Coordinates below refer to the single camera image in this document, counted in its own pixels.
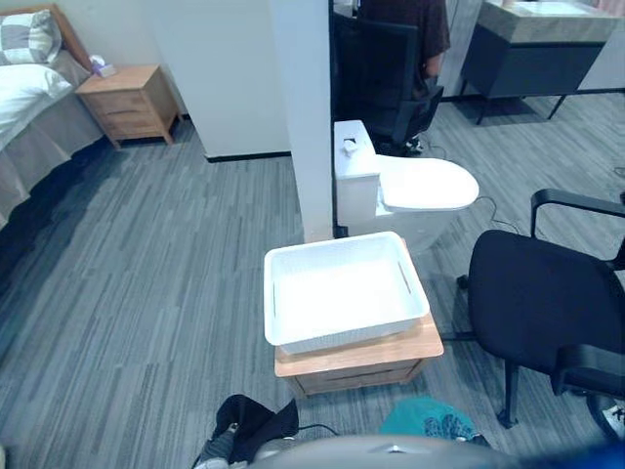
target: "gray carpet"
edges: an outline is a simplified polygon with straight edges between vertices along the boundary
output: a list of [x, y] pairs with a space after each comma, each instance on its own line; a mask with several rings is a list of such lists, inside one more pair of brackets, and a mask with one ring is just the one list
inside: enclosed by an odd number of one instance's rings
[[[553, 103], [504, 103], [479, 128], [469, 120], [476, 104], [443, 104], [429, 132], [522, 233], [535, 190], [614, 200], [625, 190], [612, 172], [624, 163], [624, 97], [572, 97], [547, 122]], [[262, 266], [268, 250], [302, 241], [291, 160], [208, 164], [189, 122], [175, 137], [171, 147], [107, 149], [88, 165], [0, 296], [0, 442], [14, 467], [187, 468], [228, 395], [274, 409], [290, 400], [263, 335]], [[468, 326], [454, 279], [481, 232], [509, 229], [491, 212], [477, 202], [414, 257], [441, 330]], [[539, 223], [543, 236], [605, 257], [625, 230], [567, 209], [548, 208]], [[303, 425], [363, 434], [399, 400], [432, 396], [469, 414], [495, 448], [523, 456], [604, 440], [584, 401], [554, 397], [547, 377], [523, 370], [520, 388], [521, 424], [504, 430], [494, 418], [502, 363], [465, 343], [409, 385], [298, 404]]]

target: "wooden headboard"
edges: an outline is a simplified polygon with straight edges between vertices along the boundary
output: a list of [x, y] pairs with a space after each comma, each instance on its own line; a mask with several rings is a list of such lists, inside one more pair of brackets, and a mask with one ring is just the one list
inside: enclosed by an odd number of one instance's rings
[[79, 64], [84, 66], [87, 70], [91, 70], [91, 63], [89, 62], [89, 55], [87, 54], [87, 51], [85, 51], [80, 39], [76, 36], [74, 29], [67, 20], [67, 17], [54, 3], [36, 5], [34, 7], [15, 8], [8, 11], [0, 10], [0, 16], [4, 17], [8, 15], [19, 15], [20, 13], [35, 13], [40, 10], [50, 10], [50, 12], [52, 12], [52, 16], [55, 18], [57, 24], [59, 25], [59, 29], [61, 30], [63, 46]]

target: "dark brown shirt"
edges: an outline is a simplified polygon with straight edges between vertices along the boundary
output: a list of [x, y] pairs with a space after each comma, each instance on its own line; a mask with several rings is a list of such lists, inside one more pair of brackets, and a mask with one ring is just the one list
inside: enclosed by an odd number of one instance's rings
[[361, 0], [358, 16], [364, 20], [417, 26], [421, 66], [449, 49], [445, 0]]

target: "wooden bedside table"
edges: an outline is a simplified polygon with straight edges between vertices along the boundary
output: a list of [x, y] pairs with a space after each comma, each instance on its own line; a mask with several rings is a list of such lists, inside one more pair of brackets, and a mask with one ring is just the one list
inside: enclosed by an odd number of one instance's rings
[[182, 116], [158, 65], [121, 66], [107, 78], [92, 75], [76, 94], [116, 149], [121, 140], [145, 137], [174, 143], [169, 129]]
[[287, 380], [298, 398], [363, 386], [409, 383], [424, 360], [442, 355], [432, 314], [399, 334], [334, 349], [287, 355], [275, 348], [275, 375]]

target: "black swivel chair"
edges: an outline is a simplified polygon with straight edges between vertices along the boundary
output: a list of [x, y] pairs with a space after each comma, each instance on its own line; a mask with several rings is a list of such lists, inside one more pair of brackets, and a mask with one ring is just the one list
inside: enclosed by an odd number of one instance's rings
[[[333, 22], [335, 120], [362, 120], [375, 140], [402, 148], [430, 127], [443, 91], [428, 88], [415, 73], [418, 28], [338, 14]], [[427, 90], [418, 99], [415, 84]]]
[[531, 236], [482, 234], [474, 248], [469, 315], [479, 344], [505, 360], [506, 405], [498, 415], [517, 423], [519, 367], [549, 374], [556, 395], [582, 390], [625, 397], [625, 238], [615, 259], [602, 261], [537, 239], [536, 213], [554, 203], [625, 218], [625, 206], [556, 190], [531, 199]]

